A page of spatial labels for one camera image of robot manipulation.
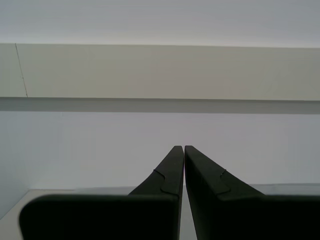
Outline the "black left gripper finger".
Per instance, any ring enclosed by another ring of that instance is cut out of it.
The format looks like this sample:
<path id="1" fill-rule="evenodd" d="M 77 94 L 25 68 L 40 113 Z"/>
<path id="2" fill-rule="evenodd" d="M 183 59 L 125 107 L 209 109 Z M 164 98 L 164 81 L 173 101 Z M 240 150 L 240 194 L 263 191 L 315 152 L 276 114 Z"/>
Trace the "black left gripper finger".
<path id="1" fill-rule="evenodd" d="M 19 214 L 25 240 L 177 240 L 184 151 L 173 147 L 127 195 L 50 194 Z"/>
<path id="2" fill-rule="evenodd" d="M 186 189 L 199 240 L 317 240 L 320 198 L 266 195 L 191 145 L 184 149 Z"/>

